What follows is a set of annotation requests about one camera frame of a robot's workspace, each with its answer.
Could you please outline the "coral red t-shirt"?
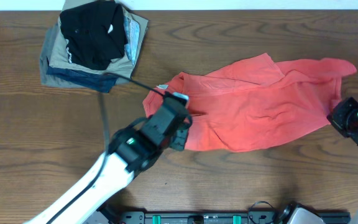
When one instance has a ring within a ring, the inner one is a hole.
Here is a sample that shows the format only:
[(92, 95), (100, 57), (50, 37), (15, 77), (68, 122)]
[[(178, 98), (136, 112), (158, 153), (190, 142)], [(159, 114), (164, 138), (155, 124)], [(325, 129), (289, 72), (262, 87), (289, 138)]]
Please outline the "coral red t-shirt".
[(336, 58), (274, 62), (267, 54), (240, 60), (207, 75), (179, 73), (143, 102), (154, 114), (166, 91), (187, 95), (192, 151), (247, 152), (279, 146), (328, 124), (341, 100), (342, 79), (356, 67)]

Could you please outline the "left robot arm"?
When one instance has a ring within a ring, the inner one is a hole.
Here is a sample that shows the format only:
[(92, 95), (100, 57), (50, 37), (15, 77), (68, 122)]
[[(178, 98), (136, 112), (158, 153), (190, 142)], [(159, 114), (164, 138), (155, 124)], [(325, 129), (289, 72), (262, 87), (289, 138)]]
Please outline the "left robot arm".
[(84, 223), (107, 199), (152, 167), (166, 148), (182, 151), (192, 125), (189, 97), (165, 92), (162, 98), (154, 115), (138, 118), (110, 134), (104, 97), (99, 95), (103, 153), (77, 183), (30, 223)]

